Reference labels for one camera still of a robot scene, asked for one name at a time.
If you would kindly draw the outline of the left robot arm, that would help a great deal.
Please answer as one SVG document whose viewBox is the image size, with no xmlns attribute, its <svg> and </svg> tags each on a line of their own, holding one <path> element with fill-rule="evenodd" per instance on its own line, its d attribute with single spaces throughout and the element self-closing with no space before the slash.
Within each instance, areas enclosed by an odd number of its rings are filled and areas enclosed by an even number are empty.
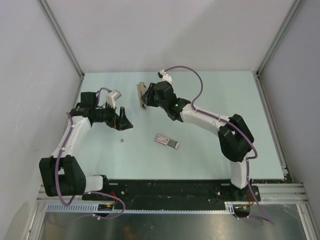
<svg viewBox="0 0 320 240">
<path fill-rule="evenodd" d="M 78 196 L 87 192 L 100 200 L 110 196 L 111 188 L 104 184 L 104 175 L 86 176 L 76 160 L 82 141 L 95 123 L 105 123 L 117 131 L 133 128 L 125 108 L 116 112 L 116 100 L 121 97 L 118 90 L 107 90 L 105 104 L 99 105 L 101 92 L 82 92 L 80 101 L 67 113 L 68 125 L 57 148 L 49 157 L 39 162 L 42 183 L 47 196 Z"/>
</svg>

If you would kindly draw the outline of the beige black stapler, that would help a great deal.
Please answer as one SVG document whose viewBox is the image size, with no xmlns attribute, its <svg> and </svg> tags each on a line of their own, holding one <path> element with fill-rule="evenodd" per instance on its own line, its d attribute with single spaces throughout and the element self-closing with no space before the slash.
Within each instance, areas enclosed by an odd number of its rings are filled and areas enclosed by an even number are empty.
<svg viewBox="0 0 320 240">
<path fill-rule="evenodd" d="M 146 111 L 148 106 L 145 104 L 143 100 L 143 95 L 147 92 L 148 88 L 146 87 L 144 82 L 139 82 L 137 84 L 137 93 L 138 93 L 138 99 L 139 99 L 139 106 L 143 111 Z"/>
</svg>

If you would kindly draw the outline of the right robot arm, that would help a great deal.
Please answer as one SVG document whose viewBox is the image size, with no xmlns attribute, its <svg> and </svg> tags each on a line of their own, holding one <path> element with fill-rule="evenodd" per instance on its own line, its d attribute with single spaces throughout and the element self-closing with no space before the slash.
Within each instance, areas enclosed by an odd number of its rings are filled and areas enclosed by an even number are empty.
<svg viewBox="0 0 320 240">
<path fill-rule="evenodd" d="M 250 177 L 247 171 L 246 157 L 253 149 L 254 137 L 244 119 L 234 114 L 231 117 L 214 116 L 202 109 L 194 109 L 192 103 L 177 97 L 172 85 L 167 81 L 137 85 L 140 107 L 160 107 L 173 121 L 189 123 L 205 129 L 219 139 L 222 154 L 230 161 L 231 196 L 242 201 L 249 194 L 247 187 Z"/>
</svg>

